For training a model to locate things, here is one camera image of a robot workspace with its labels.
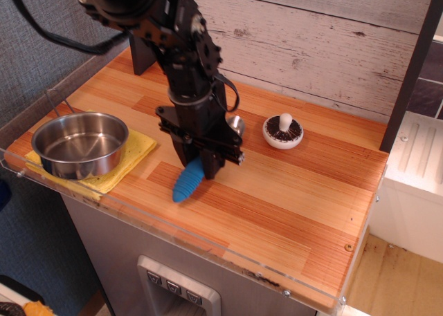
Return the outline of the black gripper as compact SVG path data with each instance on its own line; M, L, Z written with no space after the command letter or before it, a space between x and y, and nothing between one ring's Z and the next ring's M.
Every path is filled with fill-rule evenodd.
M172 106L160 106L160 128L170 134L174 149L184 167L198 155L207 180L215 178L226 160L241 164L242 137L226 121L226 114L239 105L239 93L229 80L203 84L196 94L193 84L169 82L168 97Z

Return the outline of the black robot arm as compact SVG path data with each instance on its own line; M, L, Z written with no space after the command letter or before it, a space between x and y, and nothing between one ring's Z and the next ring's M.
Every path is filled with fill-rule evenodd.
M229 127L226 87L218 71L221 48L208 33L194 0L80 0L103 26L128 31L150 47L165 73L172 106L160 106L160 128L170 134L183 165L200 158L213 179L226 161L240 164L242 138Z

